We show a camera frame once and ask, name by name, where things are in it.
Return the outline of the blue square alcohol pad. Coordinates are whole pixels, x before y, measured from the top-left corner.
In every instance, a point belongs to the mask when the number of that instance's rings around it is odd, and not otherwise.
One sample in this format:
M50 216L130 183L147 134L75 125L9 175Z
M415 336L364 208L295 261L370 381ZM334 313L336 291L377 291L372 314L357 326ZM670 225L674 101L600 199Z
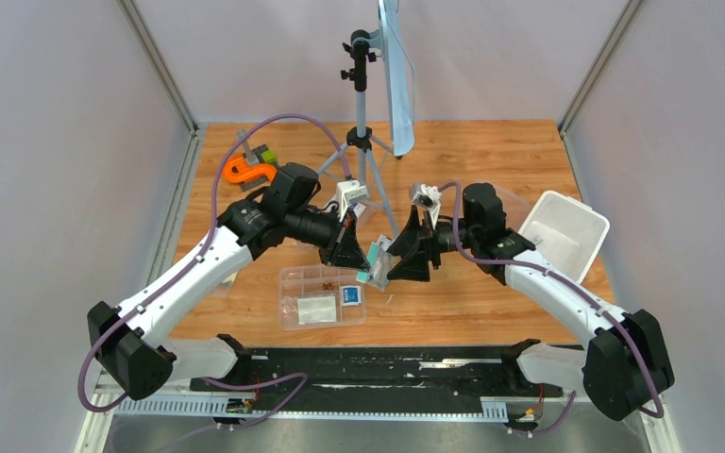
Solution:
M340 288L341 306L359 306L363 302L363 289L358 285L345 285Z

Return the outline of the clear compartment tray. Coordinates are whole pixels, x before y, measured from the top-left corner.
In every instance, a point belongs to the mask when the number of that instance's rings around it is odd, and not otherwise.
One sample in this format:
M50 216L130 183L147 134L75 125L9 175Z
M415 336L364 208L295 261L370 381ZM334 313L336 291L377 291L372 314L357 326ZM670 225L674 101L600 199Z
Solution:
M364 286L353 269L307 265L278 276L278 322L284 330L361 325L367 319Z

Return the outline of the white gauze pad packet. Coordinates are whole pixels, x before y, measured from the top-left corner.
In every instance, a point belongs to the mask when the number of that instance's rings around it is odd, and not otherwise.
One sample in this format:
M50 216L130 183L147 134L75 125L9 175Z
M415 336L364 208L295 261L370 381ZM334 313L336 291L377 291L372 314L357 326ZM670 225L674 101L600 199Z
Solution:
M336 297L334 295L300 297L296 300L296 309L300 326L335 323L337 321Z

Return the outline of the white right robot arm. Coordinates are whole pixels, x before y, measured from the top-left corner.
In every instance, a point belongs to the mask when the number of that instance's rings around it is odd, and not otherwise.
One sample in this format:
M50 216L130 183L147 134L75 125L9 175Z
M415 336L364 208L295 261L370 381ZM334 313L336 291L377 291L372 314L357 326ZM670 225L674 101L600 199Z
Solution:
M608 219L583 202L544 192L519 229L495 186L457 186L449 219L440 214L443 188L411 187L407 225L389 247L390 280L426 282L445 253L458 253L501 285L524 294L577 340L569 349L528 339L501 368L507 390L524 394L536 384L584 393L610 419L634 412L665 414L662 393L675 381L659 321L628 311L585 289L609 230Z

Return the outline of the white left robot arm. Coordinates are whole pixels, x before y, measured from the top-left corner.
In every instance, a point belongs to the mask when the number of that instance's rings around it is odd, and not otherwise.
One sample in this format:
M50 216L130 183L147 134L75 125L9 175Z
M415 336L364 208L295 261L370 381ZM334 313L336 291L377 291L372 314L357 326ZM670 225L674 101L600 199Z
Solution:
M251 378L251 364L225 337L175 341L170 333L216 286L287 239L313 245L327 266L366 271L358 216L339 202L320 209L318 174L302 164L280 167L273 181L230 203L207 234L180 261L116 306L97 302L86 315L91 349L122 389L142 400L169 381L217 378L230 390Z

